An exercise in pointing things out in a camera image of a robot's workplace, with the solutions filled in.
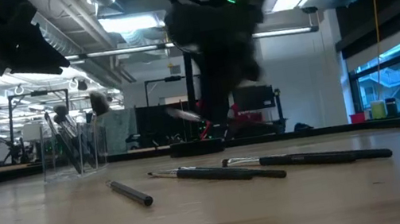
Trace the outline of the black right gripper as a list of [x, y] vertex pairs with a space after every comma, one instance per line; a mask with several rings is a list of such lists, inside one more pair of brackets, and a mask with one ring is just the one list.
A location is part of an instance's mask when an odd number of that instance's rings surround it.
[[252, 33], [262, 22], [262, 12], [261, 0], [226, 0], [218, 7], [179, 3], [165, 15], [175, 47], [198, 53], [192, 57], [200, 72], [200, 107], [212, 124], [225, 121], [225, 104], [240, 83], [260, 79]]

